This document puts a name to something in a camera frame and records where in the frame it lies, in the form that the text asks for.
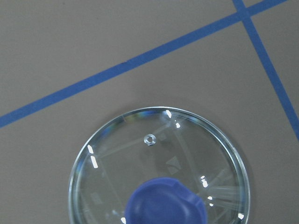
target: blue knob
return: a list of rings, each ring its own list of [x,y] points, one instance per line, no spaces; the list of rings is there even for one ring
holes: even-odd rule
[[[127,203],[125,217],[126,224],[207,224],[201,198],[169,177],[139,186]]]

